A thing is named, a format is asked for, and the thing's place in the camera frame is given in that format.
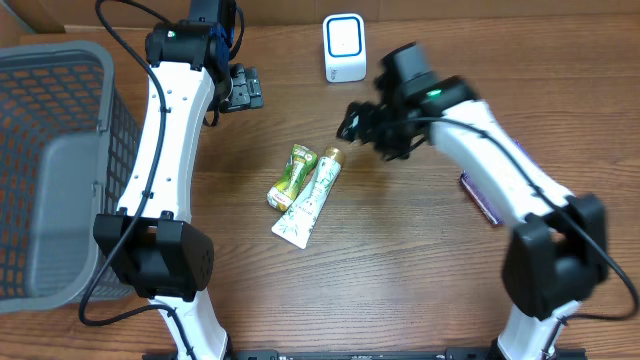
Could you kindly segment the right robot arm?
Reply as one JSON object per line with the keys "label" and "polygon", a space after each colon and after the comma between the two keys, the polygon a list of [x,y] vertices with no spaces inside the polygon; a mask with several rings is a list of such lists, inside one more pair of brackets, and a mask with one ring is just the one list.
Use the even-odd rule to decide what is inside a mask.
{"label": "right robot arm", "polygon": [[510,229],[502,281],[513,306],[487,358],[584,358],[556,341],[608,277],[602,202],[546,175],[463,78],[438,78],[418,44],[392,51],[381,66],[379,103],[351,103],[338,137],[371,143],[387,160],[429,143],[463,169]]}

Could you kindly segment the white tube with gold cap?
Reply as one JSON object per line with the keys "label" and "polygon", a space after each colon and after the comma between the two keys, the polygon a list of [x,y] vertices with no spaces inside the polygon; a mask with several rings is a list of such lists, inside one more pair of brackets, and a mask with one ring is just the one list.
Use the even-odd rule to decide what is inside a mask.
{"label": "white tube with gold cap", "polygon": [[271,228],[272,232],[300,249],[305,249],[322,208],[338,178],[345,155],[335,147],[325,149],[313,177],[288,210]]}

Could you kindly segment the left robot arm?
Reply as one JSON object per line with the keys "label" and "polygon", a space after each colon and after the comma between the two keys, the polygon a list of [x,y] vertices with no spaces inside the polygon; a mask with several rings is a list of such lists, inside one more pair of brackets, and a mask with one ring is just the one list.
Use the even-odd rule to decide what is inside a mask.
{"label": "left robot arm", "polygon": [[[256,70],[233,61],[245,27],[235,2],[194,1],[183,20],[157,19],[143,55],[118,41],[148,75],[147,109],[116,212],[94,222],[105,263],[85,291],[79,319],[88,326],[110,325],[159,311],[177,346],[172,358],[232,359],[230,337],[207,290],[213,242],[191,223],[192,176],[206,115],[259,109],[264,100]],[[107,271],[147,305],[101,322],[89,319],[88,299]]]}

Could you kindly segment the purple sanitary pad pack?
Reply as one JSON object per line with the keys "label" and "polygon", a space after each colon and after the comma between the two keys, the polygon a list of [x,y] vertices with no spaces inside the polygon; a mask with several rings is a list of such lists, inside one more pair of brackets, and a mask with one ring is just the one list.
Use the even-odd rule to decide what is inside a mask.
{"label": "purple sanitary pad pack", "polygon": [[509,157],[493,142],[480,139],[479,150],[465,150],[463,185],[488,214],[492,223],[514,226],[529,213],[545,205],[534,196],[534,189],[524,179]]}

